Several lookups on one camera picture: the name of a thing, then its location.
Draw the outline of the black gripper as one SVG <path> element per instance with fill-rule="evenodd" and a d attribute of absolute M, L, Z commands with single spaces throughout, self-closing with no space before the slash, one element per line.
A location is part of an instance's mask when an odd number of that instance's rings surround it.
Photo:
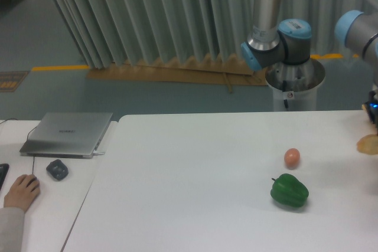
<path fill-rule="evenodd" d="M 369 99 L 366 102 L 366 111 L 370 121 L 373 124 L 377 124 L 377 90 L 369 92 Z"/>

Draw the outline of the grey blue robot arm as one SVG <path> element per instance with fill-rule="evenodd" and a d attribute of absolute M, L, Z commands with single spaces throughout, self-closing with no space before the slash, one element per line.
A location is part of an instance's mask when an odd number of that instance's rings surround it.
<path fill-rule="evenodd" d="M 253 29 L 241 44 L 242 56 L 253 71 L 265 70 L 276 111 L 313 111 L 325 68 L 310 57 L 311 26 L 301 19 L 278 22 L 281 0 L 254 0 Z M 373 69 L 373 89 L 364 103 L 369 119 L 377 123 L 377 14 L 346 12 L 334 34 L 344 47 Z"/>

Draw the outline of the grey sleeved forearm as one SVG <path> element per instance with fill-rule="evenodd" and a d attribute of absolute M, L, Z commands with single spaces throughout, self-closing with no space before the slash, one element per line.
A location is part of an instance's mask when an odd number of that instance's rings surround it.
<path fill-rule="evenodd" d="M 25 212 L 16 207 L 1 208 L 1 251 L 21 251 Z"/>

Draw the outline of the person's hand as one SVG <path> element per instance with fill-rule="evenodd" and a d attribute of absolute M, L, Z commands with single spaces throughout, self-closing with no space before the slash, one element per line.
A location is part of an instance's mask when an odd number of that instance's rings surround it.
<path fill-rule="evenodd" d="M 4 208 L 18 208 L 24 213 L 29 210 L 41 192 L 40 188 L 34 192 L 27 192 L 26 179 L 29 176 L 34 177 L 35 175 L 21 175 L 15 180 L 4 197 Z"/>

